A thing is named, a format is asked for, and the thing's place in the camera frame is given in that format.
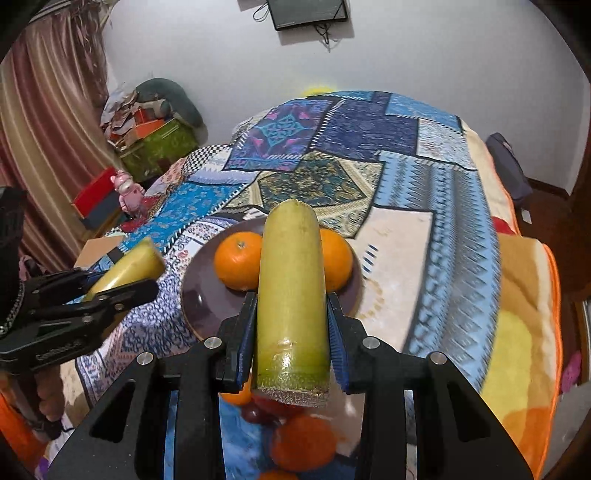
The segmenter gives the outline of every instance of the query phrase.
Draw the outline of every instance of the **blue patterned blanket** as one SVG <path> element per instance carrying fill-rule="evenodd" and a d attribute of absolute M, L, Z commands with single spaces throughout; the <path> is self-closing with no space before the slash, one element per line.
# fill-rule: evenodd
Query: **blue patterned blanket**
<path fill-rule="evenodd" d="M 386 92 L 291 100 L 238 125 L 229 144 L 182 158 L 147 195 L 159 197 L 152 218 L 122 249 L 148 235 L 167 270 L 156 301 L 134 309 L 99 350 L 76 361 L 91 405 L 137 353 L 174 355 L 195 341 L 180 308 L 191 258 L 222 229 L 290 197 L 350 240 L 363 268 L 358 318 L 368 333 L 413 355 L 443 351 L 481 388 L 495 335 L 499 254 L 458 117 Z M 109 266 L 105 257 L 97 268 Z M 239 423 L 230 413 L 222 420 Z M 226 438 L 241 435 L 229 428 Z M 232 445 L 224 447 L 228 477 L 256 478 L 266 460 L 255 455 L 238 468 L 246 457 L 228 453 Z"/>

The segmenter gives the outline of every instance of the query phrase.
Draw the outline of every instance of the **red box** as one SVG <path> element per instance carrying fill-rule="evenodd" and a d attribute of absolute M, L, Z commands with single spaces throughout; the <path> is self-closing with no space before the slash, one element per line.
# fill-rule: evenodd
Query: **red box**
<path fill-rule="evenodd" d="M 152 120 L 151 122 L 146 122 L 144 124 L 139 124 L 133 127 L 129 132 L 127 132 L 124 136 L 125 145 L 130 147 L 138 140 L 142 138 L 146 138 L 150 133 L 155 132 L 161 126 L 165 124 L 164 120 Z"/>
<path fill-rule="evenodd" d="M 87 217 L 90 211 L 113 191 L 111 176 L 115 173 L 115 167 L 108 167 L 76 196 L 72 205 L 82 218 Z"/>
<path fill-rule="evenodd" d="M 134 113 L 135 124 L 140 125 L 146 122 L 151 122 L 156 119 L 153 108 L 138 108 L 138 111 Z"/>

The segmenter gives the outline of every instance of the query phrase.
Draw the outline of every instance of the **plate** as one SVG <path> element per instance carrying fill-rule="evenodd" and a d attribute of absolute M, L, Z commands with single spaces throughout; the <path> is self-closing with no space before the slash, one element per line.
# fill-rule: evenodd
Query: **plate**
<path fill-rule="evenodd" d="M 201 247 L 187 267 L 181 289 L 183 316 L 195 336 L 202 340 L 214 336 L 222 320 L 238 315 L 245 292 L 230 290 L 217 277 L 213 269 L 213 256 L 217 246 L 236 232 L 262 234 L 266 217 L 255 218 L 232 225 Z M 337 292 L 346 315 L 353 316 L 361 299 L 361 267 L 353 253 L 353 273 L 347 284 Z"/>

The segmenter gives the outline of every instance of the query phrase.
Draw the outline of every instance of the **orange blanket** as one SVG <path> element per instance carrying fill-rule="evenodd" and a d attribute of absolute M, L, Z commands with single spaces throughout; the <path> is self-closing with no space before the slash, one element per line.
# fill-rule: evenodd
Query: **orange blanket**
<path fill-rule="evenodd" d="M 499 234 L 501 299 L 481 395 L 539 478 L 560 385 L 560 284 L 550 250 Z"/>
<path fill-rule="evenodd" d="M 34 471 L 45 451 L 45 444 L 35 438 L 23 418 L 12 409 L 2 394 L 0 394 L 0 432 L 25 467 L 30 472 Z"/>

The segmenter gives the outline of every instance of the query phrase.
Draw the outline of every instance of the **white wall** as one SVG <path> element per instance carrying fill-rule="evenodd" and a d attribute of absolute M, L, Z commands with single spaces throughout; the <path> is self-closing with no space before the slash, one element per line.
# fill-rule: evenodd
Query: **white wall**
<path fill-rule="evenodd" d="M 109 59 L 107 58 L 107 88 L 110 93 L 114 90 L 117 90 L 119 86 L 119 82 L 117 81 L 117 76 L 113 71 L 113 65 L 111 65 Z"/>
<path fill-rule="evenodd" d="M 572 188 L 589 83 L 529 0 L 350 0 L 331 52 L 312 28 L 256 23 L 261 2 L 120 0 L 103 33 L 112 74 L 181 84 L 208 143 L 312 86 L 398 92 L 458 114 L 483 138 L 502 132 L 527 176 Z"/>

